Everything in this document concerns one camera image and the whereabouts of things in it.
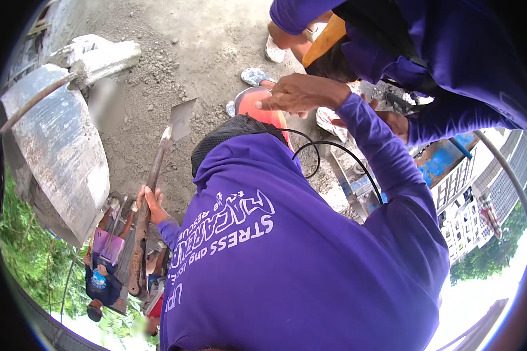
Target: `green vegetation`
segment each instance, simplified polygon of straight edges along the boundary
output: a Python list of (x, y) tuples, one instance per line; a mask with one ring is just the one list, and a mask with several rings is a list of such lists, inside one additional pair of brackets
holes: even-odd
[[(90, 298), (86, 295), (85, 266), (82, 257), (88, 246), (76, 250), (67, 242), (56, 239), (43, 230), (31, 206), (17, 198), (16, 184), (9, 173), (6, 175), (4, 214), (0, 217), (0, 249), (6, 266), (21, 287), (49, 313), (61, 312), (64, 285), (74, 254), (77, 259), (66, 292), (63, 315), (75, 319), (86, 315)], [(142, 318), (138, 300), (129, 297), (127, 317), (104, 308), (104, 317), (98, 327), (118, 338), (140, 333), (133, 328), (136, 319)], [(158, 338), (148, 343), (156, 345)]]
[(502, 225), (502, 239), (495, 236), (481, 249), (474, 248), (464, 258), (451, 267), (451, 285), (459, 280), (486, 279), (501, 274), (509, 266), (510, 259), (517, 251), (517, 242), (527, 229), (527, 219), (520, 202)]

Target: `blue slipper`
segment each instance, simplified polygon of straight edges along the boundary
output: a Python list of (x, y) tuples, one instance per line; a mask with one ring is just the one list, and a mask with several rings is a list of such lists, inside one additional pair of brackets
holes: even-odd
[(267, 73), (255, 67), (246, 68), (240, 75), (240, 78), (253, 87), (258, 87), (260, 82), (263, 80), (269, 80), (277, 83), (277, 81), (267, 75)]

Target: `wooden plank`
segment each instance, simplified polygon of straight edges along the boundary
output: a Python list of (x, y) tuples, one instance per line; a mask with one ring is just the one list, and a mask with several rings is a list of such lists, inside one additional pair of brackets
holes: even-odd
[(35, 28), (33, 28), (33, 29), (31, 29), (31, 30), (29, 31), (28, 36), (29, 36), (29, 35), (33, 35), (33, 34), (35, 34), (35, 33), (39, 33), (39, 32), (41, 32), (41, 31), (43, 31), (43, 30), (49, 28), (50, 26), (51, 26), (51, 24), (48, 23), (48, 24), (45, 24), (45, 25), (42, 25), (42, 26), (39, 26), (39, 27), (35, 27)]

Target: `black cap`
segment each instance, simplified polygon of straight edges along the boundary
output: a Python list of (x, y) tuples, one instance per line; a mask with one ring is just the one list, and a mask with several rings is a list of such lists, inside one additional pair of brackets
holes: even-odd
[(94, 322), (99, 322), (102, 319), (102, 312), (98, 308), (88, 305), (88, 317)]

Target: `purple long-sleeve shirt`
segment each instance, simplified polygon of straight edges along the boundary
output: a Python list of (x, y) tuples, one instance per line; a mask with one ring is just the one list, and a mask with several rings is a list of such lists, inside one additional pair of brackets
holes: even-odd
[[(296, 35), (344, 0), (275, 0), (271, 19)], [(422, 144), (488, 127), (527, 130), (527, 79), (516, 49), (484, 0), (400, 0), (408, 33), (428, 69), (386, 52), (346, 23), (342, 45), (353, 72), (372, 84), (390, 78), (420, 87), (427, 72), (458, 97), (410, 118), (409, 144)]]
[(404, 144), (358, 96), (337, 110), (388, 203), (363, 225), (332, 210), (270, 134), (202, 162), (166, 280), (162, 350), (423, 350), (438, 326), (447, 245)]

